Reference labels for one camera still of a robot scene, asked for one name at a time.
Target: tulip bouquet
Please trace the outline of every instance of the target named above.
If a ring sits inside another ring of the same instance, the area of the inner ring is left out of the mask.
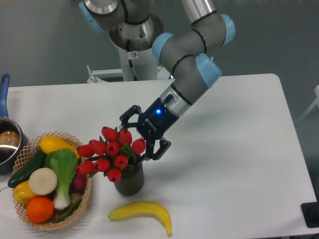
[[[103,172],[111,182],[120,181],[123,170],[133,170],[135,156],[144,152],[146,142],[143,138],[132,142],[132,134],[127,129],[103,127],[103,138],[93,139],[88,144],[77,147],[80,156],[88,158],[76,168],[76,174],[92,177]]]

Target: orange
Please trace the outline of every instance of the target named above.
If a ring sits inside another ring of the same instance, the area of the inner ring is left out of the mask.
[[[26,206],[26,216],[32,223],[42,223],[48,220],[54,211],[54,204],[46,197],[35,197]]]

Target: wicker basket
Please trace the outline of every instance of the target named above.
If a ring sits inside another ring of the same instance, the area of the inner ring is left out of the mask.
[[[20,155],[18,155],[15,165],[13,168],[13,173],[19,170],[26,162],[34,155],[34,153],[39,149],[39,143],[41,139],[47,135],[56,136],[64,139],[68,143],[70,143],[74,147],[78,147],[82,145],[82,143],[74,136],[64,133],[64,132],[54,132],[54,133],[45,133],[42,136],[38,136],[36,139],[33,139],[28,143],[27,146],[25,146],[21,152]],[[20,204],[17,201],[14,201],[15,203],[15,209],[16,212],[19,215],[19,218],[21,218],[25,223],[28,224],[28,226],[38,229],[41,231],[51,231],[56,230],[62,227],[65,227],[66,225],[69,225],[73,221],[75,221],[85,210],[85,208],[88,205],[90,195],[91,195],[91,181],[92,179],[89,178],[86,183],[85,190],[83,192],[78,192],[75,189],[71,189],[70,191],[70,199],[71,204],[74,203],[78,198],[82,198],[82,202],[77,210],[75,210],[69,217],[67,217],[65,220],[59,222],[59,223],[52,223],[60,214],[64,212],[64,210],[54,210],[53,216],[47,220],[46,222],[36,224],[32,223],[28,220],[26,216],[26,205]]]

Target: banana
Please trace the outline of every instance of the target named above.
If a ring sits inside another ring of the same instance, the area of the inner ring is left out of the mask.
[[[136,203],[129,203],[115,208],[109,213],[109,219],[112,221],[129,217],[145,216],[156,217],[165,226],[167,235],[171,235],[169,212],[165,207],[156,202],[141,201]]]

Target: cooking pot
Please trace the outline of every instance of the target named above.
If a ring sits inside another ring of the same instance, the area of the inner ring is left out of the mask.
[[[14,162],[28,139],[20,126],[8,118],[6,99],[10,75],[3,74],[0,82],[0,174],[13,171]]]

